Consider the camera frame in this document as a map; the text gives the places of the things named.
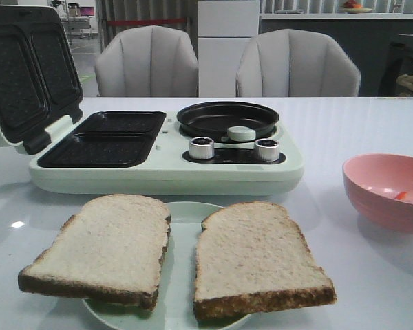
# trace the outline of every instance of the toast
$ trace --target toast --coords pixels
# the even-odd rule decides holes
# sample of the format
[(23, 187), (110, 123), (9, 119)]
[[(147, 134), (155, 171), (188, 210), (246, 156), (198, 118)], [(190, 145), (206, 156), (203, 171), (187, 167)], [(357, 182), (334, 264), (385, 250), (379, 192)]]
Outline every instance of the toast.
[(331, 304), (333, 283), (315, 264), (287, 210), (238, 203), (202, 222), (196, 250), (196, 319)]
[(19, 272), (19, 288), (152, 310), (169, 223), (169, 209), (157, 199), (121, 194), (93, 199)]

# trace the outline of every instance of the chair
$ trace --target chair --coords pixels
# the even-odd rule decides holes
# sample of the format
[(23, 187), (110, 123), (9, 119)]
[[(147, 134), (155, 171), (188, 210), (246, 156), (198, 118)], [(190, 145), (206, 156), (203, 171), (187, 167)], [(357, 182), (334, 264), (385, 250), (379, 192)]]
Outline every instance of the chair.
[(244, 97), (358, 96), (361, 74), (325, 34), (284, 29), (254, 36), (236, 76)]
[(198, 90), (198, 60), (188, 34), (146, 26), (117, 34), (96, 59), (99, 96), (190, 97)]

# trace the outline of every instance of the glossy table surface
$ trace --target glossy table surface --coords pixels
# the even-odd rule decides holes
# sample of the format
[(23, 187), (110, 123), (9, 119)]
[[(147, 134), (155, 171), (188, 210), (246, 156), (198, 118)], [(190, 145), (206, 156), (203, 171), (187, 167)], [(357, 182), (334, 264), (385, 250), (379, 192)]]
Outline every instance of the glossy table surface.
[[(210, 100), (85, 98), (81, 109), (86, 116), (108, 110), (179, 111)], [(157, 198), (221, 206), (255, 199), (282, 204), (301, 226), (338, 295), (335, 305), (254, 315), (242, 329), (413, 329), (413, 235), (380, 228), (360, 216), (346, 197), (341, 171), (344, 161), (362, 153), (413, 156), (413, 98), (239, 100), (279, 111), (305, 159), (298, 187), (267, 197)], [(96, 197), (37, 188), (28, 172), (31, 159), (0, 148), (0, 329), (108, 329), (79, 299), (24, 294), (17, 287), (18, 272)]]

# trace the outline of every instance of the cabinet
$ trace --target cabinet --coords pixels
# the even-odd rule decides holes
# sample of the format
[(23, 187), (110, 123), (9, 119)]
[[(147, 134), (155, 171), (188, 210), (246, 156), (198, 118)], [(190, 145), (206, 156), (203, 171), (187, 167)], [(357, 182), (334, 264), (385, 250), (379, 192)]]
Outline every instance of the cabinet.
[(244, 48), (258, 34), (260, 0), (198, 2), (199, 96), (234, 97)]

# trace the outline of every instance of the open lid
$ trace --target open lid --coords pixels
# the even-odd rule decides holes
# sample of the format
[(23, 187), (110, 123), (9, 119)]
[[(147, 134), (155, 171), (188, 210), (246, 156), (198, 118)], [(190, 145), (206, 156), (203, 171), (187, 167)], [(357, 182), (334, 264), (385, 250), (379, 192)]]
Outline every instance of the open lid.
[(83, 112), (83, 90), (54, 8), (0, 5), (0, 146), (23, 143), (35, 154), (51, 142), (45, 132)]

